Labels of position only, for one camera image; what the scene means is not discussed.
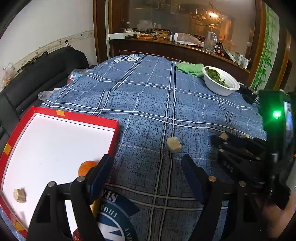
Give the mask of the right hand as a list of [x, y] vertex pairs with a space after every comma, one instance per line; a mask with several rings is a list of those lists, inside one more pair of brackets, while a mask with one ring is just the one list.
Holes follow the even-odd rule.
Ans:
[[288, 226], [295, 213], [295, 190], [291, 191], [290, 199], [284, 210], [275, 204], [264, 204], [262, 215], [267, 220], [267, 235], [278, 238]]

